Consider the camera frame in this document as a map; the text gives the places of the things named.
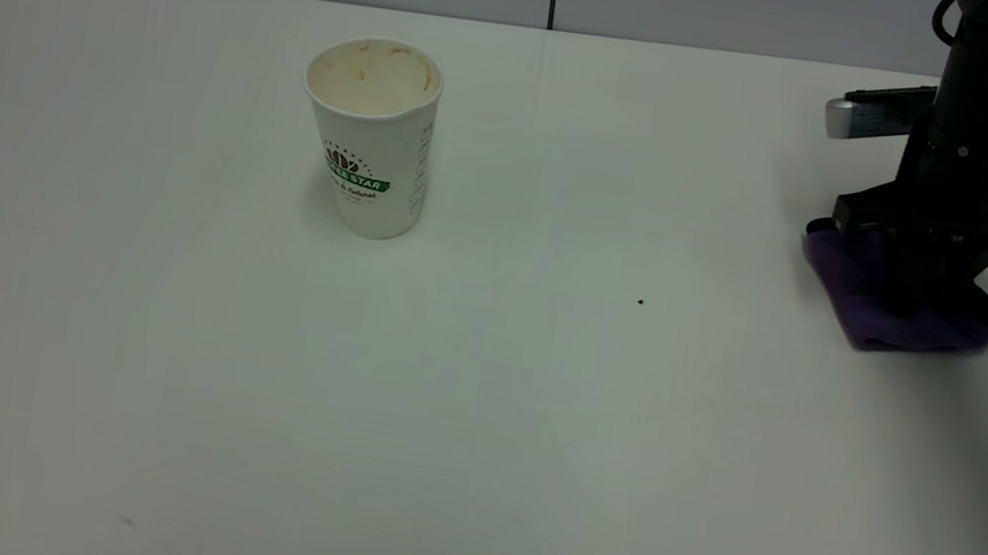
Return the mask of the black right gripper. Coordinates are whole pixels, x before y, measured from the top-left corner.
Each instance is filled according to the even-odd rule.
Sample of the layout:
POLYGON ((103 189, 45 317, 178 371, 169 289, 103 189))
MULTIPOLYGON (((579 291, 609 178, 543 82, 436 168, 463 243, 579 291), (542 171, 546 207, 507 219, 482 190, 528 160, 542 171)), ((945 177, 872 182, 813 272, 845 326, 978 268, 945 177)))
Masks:
POLYGON ((892 314, 929 303, 950 324, 969 322, 975 277, 988 267, 988 69, 951 62, 938 86, 849 94, 844 137, 890 136, 906 139, 894 179, 838 196, 830 222, 888 247, 892 314))

